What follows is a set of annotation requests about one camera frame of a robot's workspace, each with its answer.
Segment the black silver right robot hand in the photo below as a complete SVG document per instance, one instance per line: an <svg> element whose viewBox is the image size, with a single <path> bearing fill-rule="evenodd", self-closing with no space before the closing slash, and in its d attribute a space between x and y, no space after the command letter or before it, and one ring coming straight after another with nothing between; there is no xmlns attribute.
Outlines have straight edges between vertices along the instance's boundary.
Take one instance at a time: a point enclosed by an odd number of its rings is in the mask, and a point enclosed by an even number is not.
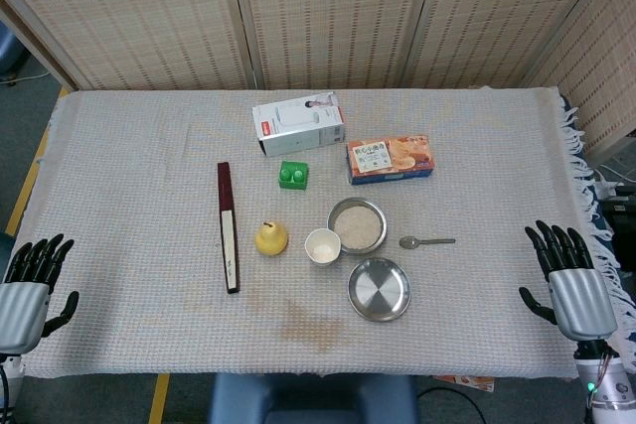
<svg viewBox="0 0 636 424"><path fill-rule="evenodd" d="M605 282L592 263L582 236L573 228L562 229L538 220L527 226L548 285L552 304L541 305L530 290L519 289L526 307L536 316L558 327L573 342L610 338L618 325Z"/></svg>

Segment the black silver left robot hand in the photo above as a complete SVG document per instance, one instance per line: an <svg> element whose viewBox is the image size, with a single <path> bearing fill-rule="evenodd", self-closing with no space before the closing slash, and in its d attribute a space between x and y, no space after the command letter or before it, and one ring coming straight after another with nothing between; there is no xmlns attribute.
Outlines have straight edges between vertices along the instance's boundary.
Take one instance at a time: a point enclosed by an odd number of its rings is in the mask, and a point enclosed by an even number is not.
<svg viewBox="0 0 636 424"><path fill-rule="evenodd" d="M73 291L52 319L49 306L63 264L75 242L59 233L24 243L8 264L1 281L1 356L29 353L41 339L65 326L74 316L80 293Z"/></svg>

